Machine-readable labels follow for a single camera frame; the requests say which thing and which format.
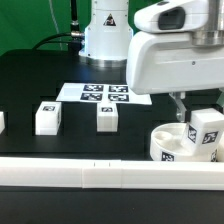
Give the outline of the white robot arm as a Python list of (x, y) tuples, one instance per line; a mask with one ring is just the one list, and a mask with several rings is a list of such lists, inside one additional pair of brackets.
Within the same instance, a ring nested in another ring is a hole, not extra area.
[(126, 66), (136, 94), (168, 93), (181, 102), (188, 91), (224, 91), (224, 0), (162, 0), (134, 14), (129, 0), (92, 0), (80, 58), (101, 67)]

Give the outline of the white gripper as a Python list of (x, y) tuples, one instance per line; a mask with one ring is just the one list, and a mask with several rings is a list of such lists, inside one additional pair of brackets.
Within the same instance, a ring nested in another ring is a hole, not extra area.
[(131, 40), (126, 82), (136, 94), (170, 93), (176, 118), (185, 121), (185, 91), (221, 88), (224, 108), (224, 46), (197, 47), (189, 33), (138, 32)]

